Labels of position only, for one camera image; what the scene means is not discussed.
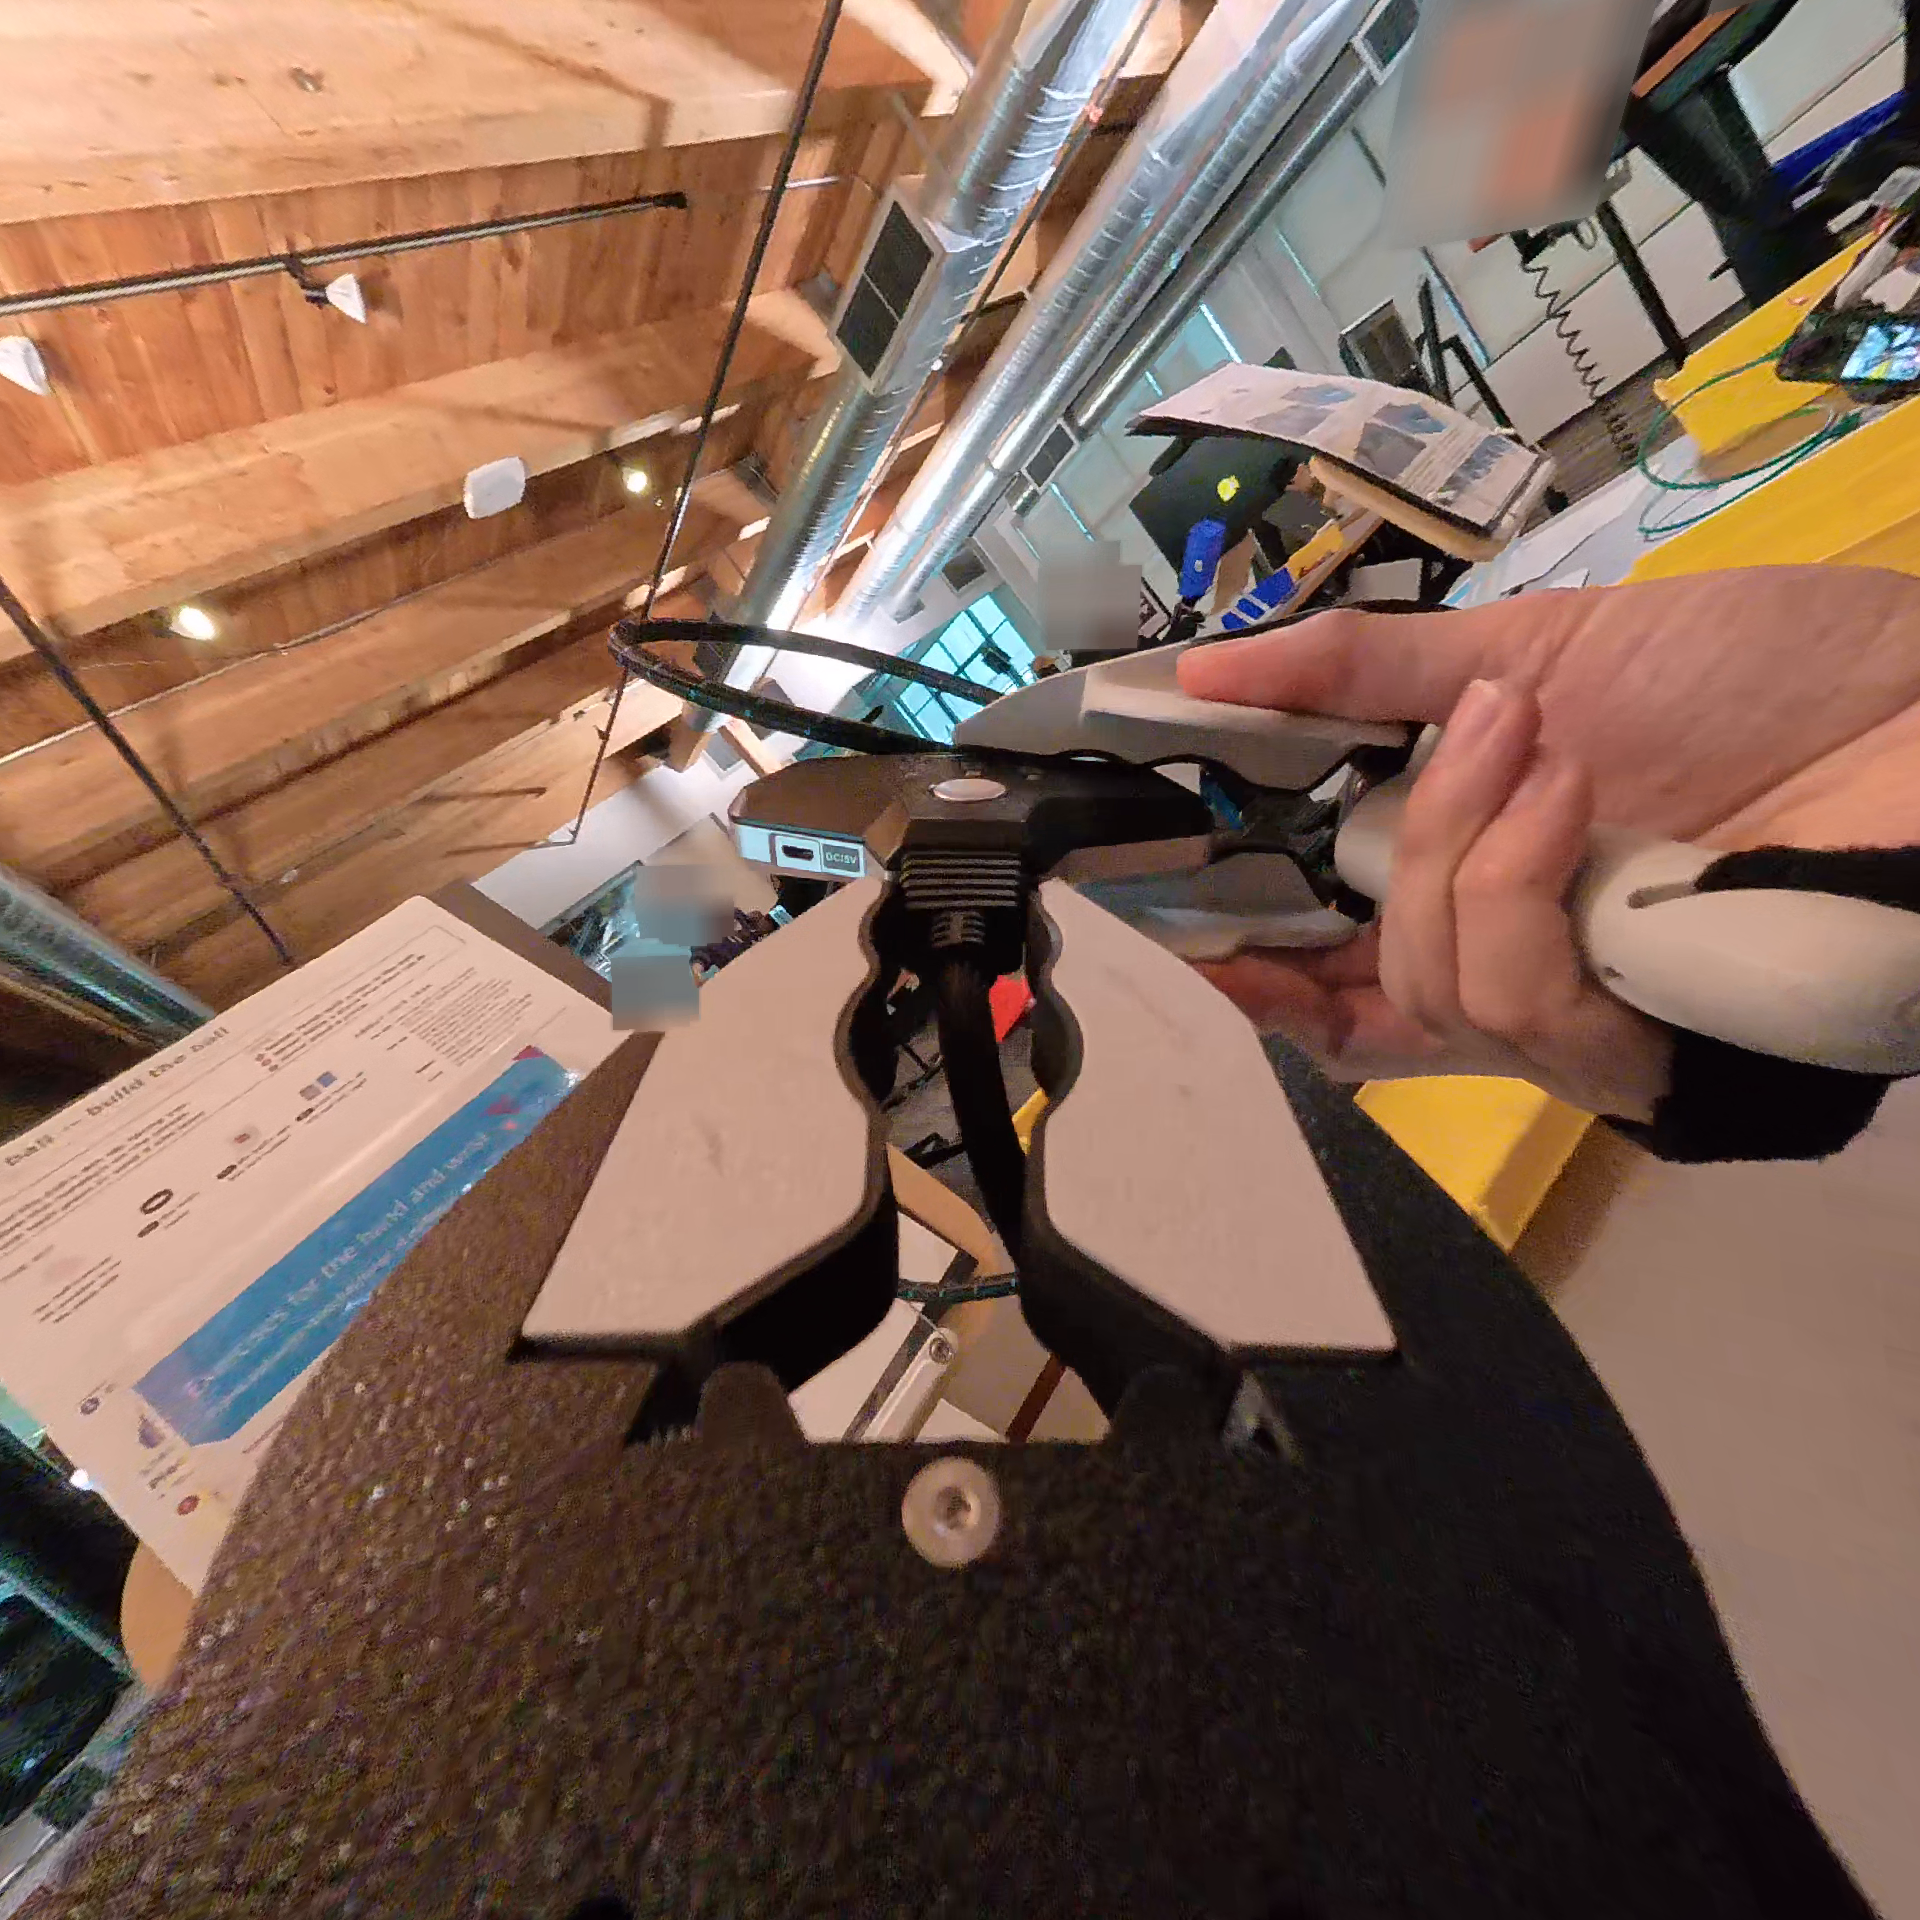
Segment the spiral metal duct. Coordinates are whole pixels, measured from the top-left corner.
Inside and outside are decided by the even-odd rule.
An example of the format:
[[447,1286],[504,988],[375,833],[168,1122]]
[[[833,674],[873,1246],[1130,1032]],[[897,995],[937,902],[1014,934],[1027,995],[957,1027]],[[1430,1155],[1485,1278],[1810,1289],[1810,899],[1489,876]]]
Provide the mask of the spiral metal duct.
[[835,383],[717,621],[795,627],[1149,12],[1154,3],[1010,5],[922,172],[875,205],[833,311]]

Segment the instruction sheet with blue banner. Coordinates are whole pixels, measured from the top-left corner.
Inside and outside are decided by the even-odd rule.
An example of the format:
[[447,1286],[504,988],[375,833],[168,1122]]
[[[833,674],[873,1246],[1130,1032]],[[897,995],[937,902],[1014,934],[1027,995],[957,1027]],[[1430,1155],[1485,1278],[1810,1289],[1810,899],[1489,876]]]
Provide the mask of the instruction sheet with blue banner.
[[292,1404],[418,1241],[583,1082],[510,1043],[467,1068],[325,1047],[188,1104],[34,1261],[59,1446],[200,1598]]

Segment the smooth metal duct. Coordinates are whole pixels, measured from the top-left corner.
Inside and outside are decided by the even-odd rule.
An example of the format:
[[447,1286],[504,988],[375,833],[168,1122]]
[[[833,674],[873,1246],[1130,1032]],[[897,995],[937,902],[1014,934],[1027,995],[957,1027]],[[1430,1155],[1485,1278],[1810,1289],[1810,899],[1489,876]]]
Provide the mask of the smooth metal duct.
[[1369,17],[1370,3],[1212,11],[875,531],[835,601],[842,627],[922,596]]

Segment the black hub with silver end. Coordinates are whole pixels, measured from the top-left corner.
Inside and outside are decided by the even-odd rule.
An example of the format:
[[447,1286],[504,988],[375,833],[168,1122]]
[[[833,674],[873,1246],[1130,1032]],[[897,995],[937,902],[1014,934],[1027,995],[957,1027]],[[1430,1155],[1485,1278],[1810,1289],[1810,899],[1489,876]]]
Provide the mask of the black hub with silver end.
[[882,884],[882,957],[926,974],[950,953],[1021,971],[1038,880],[1074,853],[1212,842],[1190,787],[1115,759],[807,759],[732,801],[749,863],[787,879]]

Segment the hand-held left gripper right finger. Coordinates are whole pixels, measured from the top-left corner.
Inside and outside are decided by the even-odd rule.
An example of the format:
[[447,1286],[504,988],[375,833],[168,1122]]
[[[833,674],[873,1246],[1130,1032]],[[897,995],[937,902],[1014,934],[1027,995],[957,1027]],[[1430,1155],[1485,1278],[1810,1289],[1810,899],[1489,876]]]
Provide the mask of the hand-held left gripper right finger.
[[1255,1024],[1149,937],[1041,880],[1027,920],[1046,1111],[1019,1301],[1092,1399],[1155,1367],[1228,1401],[1282,1363],[1389,1363],[1369,1279]]

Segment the white printed sheet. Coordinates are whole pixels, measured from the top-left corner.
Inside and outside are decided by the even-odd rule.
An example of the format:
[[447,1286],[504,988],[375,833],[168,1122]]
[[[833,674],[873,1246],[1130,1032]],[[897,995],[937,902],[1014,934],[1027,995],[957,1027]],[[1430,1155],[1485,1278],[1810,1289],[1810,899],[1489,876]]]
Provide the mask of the white printed sheet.
[[549,965],[411,899],[2,1142],[2,1381],[146,1367],[470,1100],[544,1112],[618,1044]]

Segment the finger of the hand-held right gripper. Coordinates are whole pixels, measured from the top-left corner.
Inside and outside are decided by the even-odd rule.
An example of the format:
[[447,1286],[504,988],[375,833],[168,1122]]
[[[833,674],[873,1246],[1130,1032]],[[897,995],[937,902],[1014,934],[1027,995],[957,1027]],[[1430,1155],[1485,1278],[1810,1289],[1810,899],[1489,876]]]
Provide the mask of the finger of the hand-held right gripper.
[[1110,755],[1193,764],[1263,790],[1309,792],[1364,750],[1408,750],[1408,725],[1205,702],[1178,686],[1195,642],[1134,649],[998,694],[952,727],[952,749],[1025,759]]
[[1346,947],[1364,926],[1364,893],[1322,902],[1302,879],[1079,879],[1074,892],[1195,964]]

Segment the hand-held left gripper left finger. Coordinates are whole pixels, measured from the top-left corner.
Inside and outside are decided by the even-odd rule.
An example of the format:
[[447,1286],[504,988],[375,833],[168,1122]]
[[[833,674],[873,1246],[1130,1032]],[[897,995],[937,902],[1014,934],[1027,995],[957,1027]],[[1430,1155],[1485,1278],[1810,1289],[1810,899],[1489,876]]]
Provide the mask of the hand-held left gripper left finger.
[[877,904],[882,879],[835,889],[661,1036],[524,1320],[530,1350],[716,1352],[877,1219],[877,1111],[849,1038]]

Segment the person's right hand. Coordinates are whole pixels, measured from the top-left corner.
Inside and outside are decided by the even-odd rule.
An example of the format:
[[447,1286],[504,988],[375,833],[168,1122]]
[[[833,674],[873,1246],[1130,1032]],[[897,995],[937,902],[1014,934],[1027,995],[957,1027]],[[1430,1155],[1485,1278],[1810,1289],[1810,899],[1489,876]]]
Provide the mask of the person's right hand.
[[1673,1036],[1576,964],[1564,893],[1595,822],[1715,849],[1918,842],[1918,580],[1764,564],[1320,612],[1197,648],[1201,702],[1440,725],[1364,937],[1197,974],[1343,1082],[1501,1074],[1651,1119]]

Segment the background document stand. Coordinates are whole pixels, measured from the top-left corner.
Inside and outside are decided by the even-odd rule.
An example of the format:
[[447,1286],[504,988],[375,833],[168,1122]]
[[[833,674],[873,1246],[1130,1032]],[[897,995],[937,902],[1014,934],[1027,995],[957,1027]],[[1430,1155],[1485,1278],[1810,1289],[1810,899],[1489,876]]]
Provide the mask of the background document stand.
[[1516,434],[1375,380],[1223,362],[1128,421],[1130,436],[1267,443],[1356,510],[1484,563],[1522,534],[1554,465]]

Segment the dark electronic device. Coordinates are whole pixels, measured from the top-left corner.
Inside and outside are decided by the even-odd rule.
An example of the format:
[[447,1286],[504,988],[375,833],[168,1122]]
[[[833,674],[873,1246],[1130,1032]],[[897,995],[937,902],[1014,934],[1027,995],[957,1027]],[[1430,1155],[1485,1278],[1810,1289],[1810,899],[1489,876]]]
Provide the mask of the dark electronic device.
[[1918,396],[1918,316],[1874,304],[1814,311],[1778,350],[1785,383],[1837,385],[1856,398]]

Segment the wooden document stand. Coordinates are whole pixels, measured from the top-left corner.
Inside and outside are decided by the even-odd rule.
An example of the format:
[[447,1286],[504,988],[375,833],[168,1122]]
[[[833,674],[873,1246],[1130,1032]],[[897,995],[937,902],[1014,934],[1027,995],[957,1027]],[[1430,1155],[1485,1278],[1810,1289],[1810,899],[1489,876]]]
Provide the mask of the wooden document stand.
[[[510,915],[507,907],[498,907],[492,899],[485,899],[476,889],[470,889],[467,880],[455,880],[455,884],[440,889],[438,893],[431,893],[429,902],[443,904],[460,920],[476,925],[492,941],[504,941],[504,944],[514,944],[514,947],[524,947],[531,937],[544,937],[531,925],[525,925],[516,915]],[[589,988],[601,1007],[608,1003],[605,984],[579,957],[571,957],[567,950],[564,950],[564,959],[551,964],[549,971],[559,974],[562,979]],[[37,1126],[39,1119],[24,1122],[20,1131],[7,1132],[2,1138],[17,1138],[20,1132],[27,1132],[30,1126]],[[61,1412],[59,1412],[59,1390],[47,1390],[47,1387],[34,1385],[27,1390],[27,1399],[17,1399],[7,1381],[2,1381],[2,1387],[30,1415],[30,1420],[37,1425],[37,1431],[41,1431],[41,1437],[61,1452],[61,1446],[59,1446],[59,1428],[64,1428],[64,1420],[61,1420]],[[72,1463],[67,1471],[72,1471],[72,1483],[74,1483],[74,1489],[81,1494],[98,1494],[108,1506],[108,1494],[92,1487],[92,1477],[84,1477],[84,1470],[77,1470]],[[129,1550],[129,1572],[121,1577],[121,1585],[112,1594],[112,1606],[108,1606],[108,1647],[113,1652],[125,1652],[129,1659],[129,1673],[145,1686],[156,1686],[156,1679],[174,1661],[174,1655],[178,1650],[178,1640],[183,1640],[183,1619],[187,1619],[188,1606],[194,1606],[194,1598],[183,1594],[183,1587],[161,1566],[161,1562],[150,1555],[150,1547],[145,1547],[138,1540],[138,1547]]]

